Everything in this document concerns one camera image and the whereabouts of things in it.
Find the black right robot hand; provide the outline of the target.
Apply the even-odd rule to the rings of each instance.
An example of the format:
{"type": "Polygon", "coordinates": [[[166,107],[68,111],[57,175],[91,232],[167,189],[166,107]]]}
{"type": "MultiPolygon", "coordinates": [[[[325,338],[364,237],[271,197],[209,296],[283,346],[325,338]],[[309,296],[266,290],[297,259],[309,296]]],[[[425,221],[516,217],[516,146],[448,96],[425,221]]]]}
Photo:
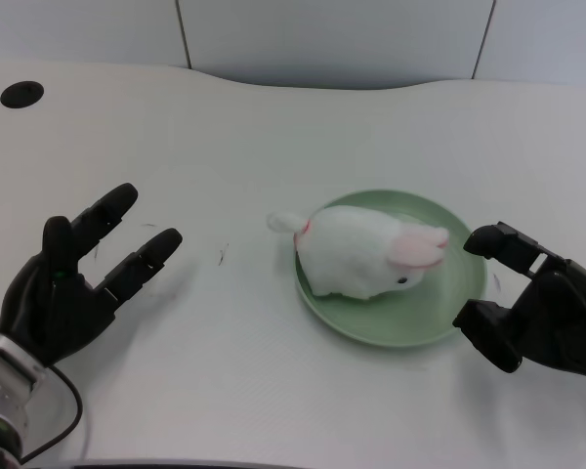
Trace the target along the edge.
{"type": "Polygon", "coordinates": [[[502,222],[473,231],[463,249],[529,279],[510,309],[465,303],[453,325],[472,345],[507,373],[527,359],[586,376],[586,270],[502,222]]]}

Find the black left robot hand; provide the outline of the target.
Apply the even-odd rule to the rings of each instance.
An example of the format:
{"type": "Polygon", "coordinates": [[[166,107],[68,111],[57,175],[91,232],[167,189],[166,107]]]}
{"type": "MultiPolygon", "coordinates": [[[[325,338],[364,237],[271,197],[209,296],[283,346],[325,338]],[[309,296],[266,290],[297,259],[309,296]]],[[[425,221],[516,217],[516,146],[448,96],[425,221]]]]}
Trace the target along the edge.
{"type": "Polygon", "coordinates": [[[163,269],[183,241],[173,228],[161,232],[92,287],[79,273],[79,261],[121,223],[137,198],[137,189],[125,183],[74,220],[49,218],[41,251],[24,264],[7,289],[0,334],[45,366],[99,337],[116,311],[163,269]]]}

